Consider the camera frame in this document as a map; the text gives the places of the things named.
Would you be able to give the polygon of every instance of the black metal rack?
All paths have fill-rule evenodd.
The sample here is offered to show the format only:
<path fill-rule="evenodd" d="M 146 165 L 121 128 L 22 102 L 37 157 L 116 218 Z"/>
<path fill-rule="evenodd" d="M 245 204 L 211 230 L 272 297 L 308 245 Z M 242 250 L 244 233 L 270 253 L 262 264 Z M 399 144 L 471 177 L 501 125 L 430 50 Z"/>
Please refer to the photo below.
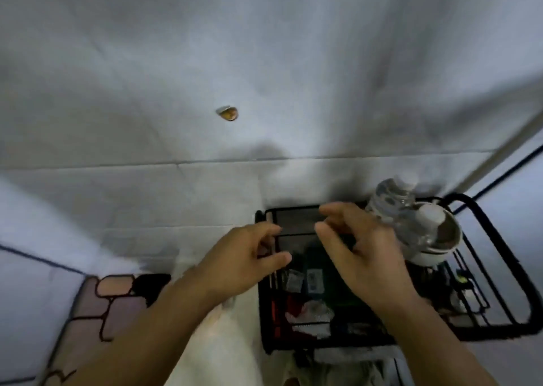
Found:
<path fill-rule="evenodd" d="M 449 194 L 444 198 L 432 198 L 425 200 L 434 201 L 446 209 L 449 209 L 449 205 L 453 202 L 462 202 L 464 206 L 473 213 L 475 219 L 477 219 L 482 229 L 488 235 L 492 245 L 505 262 L 529 303 L 530 313 L 528 319 L 524 322 L 517 321 L 504 300 L 504 297 L 499 292 L 496 284 L 490 277 L 487 268 L 477 255 L 477 252 L 475 251 L 470 240 L 464 234 L 464 244 L 475 260 L 475 265 L 479 269 L 477 274 L 479 276 L 483 276 L 486 280 L 486 286 L 490 288 L 490 291 L 496 300 L 495 304 L 490 302 L 488 296 L 485 295 L 481 287 L 482 285 L 480 285 L 473 276 L 473 273 L 460 250 L 455 250 L 454 253 L 452 253 L 449 257 L 449 260 L 442 263 L 440 266 L 426 268 L 431 269 L 430 272 L 432 273 L 439 272 L 439 276 L 443 276 L 445 279 L 448 279 L 450 288 L 457 293 L 459 301 L 465 307 L 465 313 L 443 316 L 444 320 L 447 322 L 449 327 L 451 327 L 452 331 L 458 336 L 458 338 L 465 342 L 487 341 L 492 339 L 517 338 L 524 335 L 534 335 L 540 332 L 543 329 L 543 303 L 541 301 L 540 294 L 479 205 L 472 198 L 457 193 Z M 255 214 L 255 222 L 264 221 L 267 219 L 267 217 L 269 219 L 271 216 L 271 220 L 274 223 L 280 224 L 281 222 L 277 221 L 278 217 L 283 216 L 286 213 L 288 213 L 290 216 L 294 213 L 294 211 L 300 210 L 313 210 L 316 212 L 317 208 L 318 206 L 302 206 L 271 209 L 264 213 L 262 211 L 258 211 Z M 286 230 L 276 238 L 275 250 L 281 250 L 282 239 L 288 237 L 298 238 L 303 236 L 310 238 L 314 236 L 314 232 L 309 230 L 303 232 L 291 232 Z M 463 291 L 458 289 L 457 280 L 454 276 L 454 269 L 457 271 L 457 273 L 471 276 L 471 281 L 475 287 L 475 290 L 473 291 L 476 299 L 475 307 L 472 307 L 474 303 L 472 303 L 470 306 L 470 303 L 465 299 Z M 305 322 L 302 324 L 291 324 L 284 318 L 287 293 L 285 292 L 282 284 L 281 271 L 278 271 L 262 280 L 258 284 L 258 294 L 262 344 L 264 350 L 268 354 L 273 350 L 312 350 L 315 348 L 370 347 L 395 344 L 394 338 L 386 332 L 386 329 L 378 320 L 377 316 L 375 316 L 367 306 L 365 308 L 362 307 L 353 309 L 349 313 L 349 319 L 351 322 L 363 321 L 370 326 L 370 329 L 361 335 L 353 335 L 351 333 L 333 330 L 333 328 L 337 326 L 338 321 L 342 323 L 342 318 L 339 317 L 334 317 L 332 320 L 332 335 L 325 339 L 317 339 L 316 337 L 312 337 L 310 335 L 293 332 L 292 328 L 296 325 L 322 324 L 322 322 L 316 321 Z M 497 307 L 501 308 L 507 317 L 508 322 L 493 324 L 489 321 L 486 316 L 488 310 Z M 462 326 L 457 325 L 452 319 L 460 314 L 465 315 L 466 320 L 470 323 L 468 326 L 465 326 L 465 323 Z"/>

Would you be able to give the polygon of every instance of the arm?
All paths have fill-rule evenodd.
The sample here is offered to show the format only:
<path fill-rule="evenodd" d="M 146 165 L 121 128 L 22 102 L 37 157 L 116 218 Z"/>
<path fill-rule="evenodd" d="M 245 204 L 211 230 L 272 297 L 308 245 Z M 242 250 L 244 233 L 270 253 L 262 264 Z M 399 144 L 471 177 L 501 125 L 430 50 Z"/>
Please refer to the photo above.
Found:
<path fill-rule="evenodd" d="M 418 386 L 497 386 L 438 313 L 418 296 L 392 228 L 351 203 L 320 207 L 315 229 L 353 293 L 365 301 L 402 348 Z M 338 232 L 357 240 L 353 252 Z"/>
<path fill-rule="evenodd" d="M 258 246 L 280 227 L 259 223 L 236 227 L 202 262 L 172 286 L 95 360 L 78 369 L 67 386 L 163 385 L 192 332 L 215 306 L 241 294 L 292 257 L 257 259 Z"/>

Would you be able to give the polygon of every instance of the hand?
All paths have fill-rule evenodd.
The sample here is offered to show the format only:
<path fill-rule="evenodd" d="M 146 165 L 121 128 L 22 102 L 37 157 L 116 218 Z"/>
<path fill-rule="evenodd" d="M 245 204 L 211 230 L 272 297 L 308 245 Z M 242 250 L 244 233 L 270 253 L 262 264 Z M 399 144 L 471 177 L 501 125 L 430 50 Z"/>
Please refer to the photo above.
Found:
<path fill-rule="evenodd" d="M 420 301 L 390 226 L 354 203 L 329 203 L 319 211 L 327 216 L 315 225 L 322 245 L 347 286 L 376 314 Z M 355 236 L 352 252 L 336 231 Z"/>
<path fill-rule="evenodd" d="M 218 303 L 246 292 L 292 260 L 288 252 L 257 258 L 259 246 L 280 231 L 281 227 L 268 222 L 233 228 L 196 266 L 195 275 Z"/>

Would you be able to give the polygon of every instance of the person's left hand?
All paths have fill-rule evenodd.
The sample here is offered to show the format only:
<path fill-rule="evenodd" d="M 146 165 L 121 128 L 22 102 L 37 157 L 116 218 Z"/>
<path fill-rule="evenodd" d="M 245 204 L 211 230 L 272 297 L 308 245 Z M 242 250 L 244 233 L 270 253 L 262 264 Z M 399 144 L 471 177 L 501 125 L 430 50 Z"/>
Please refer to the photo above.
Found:
<path fill-rule="evenodd" d="M 280 231 L 281 227 L 268 222 L 235 227 L 213 246 L 194 273 L 219 303 L 244 293 L 292 260 L 288 252 L 257 258 L 261 243 Z"/>

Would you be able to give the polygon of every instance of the person's right hand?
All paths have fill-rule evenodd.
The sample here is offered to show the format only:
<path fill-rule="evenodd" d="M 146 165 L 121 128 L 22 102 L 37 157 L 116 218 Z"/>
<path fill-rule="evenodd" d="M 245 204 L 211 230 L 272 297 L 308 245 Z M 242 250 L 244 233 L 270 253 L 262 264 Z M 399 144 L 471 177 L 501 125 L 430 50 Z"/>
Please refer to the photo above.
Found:
<path fill-rule="evenodd" d="M 339 274 L 360 299 L 378 314 L 419 302 L 394 230 L 354 203 L 329 203 L 327 216 L 315 225 L 316 234 Z M 355 236 L 352 252 L 336 232 Z"/>

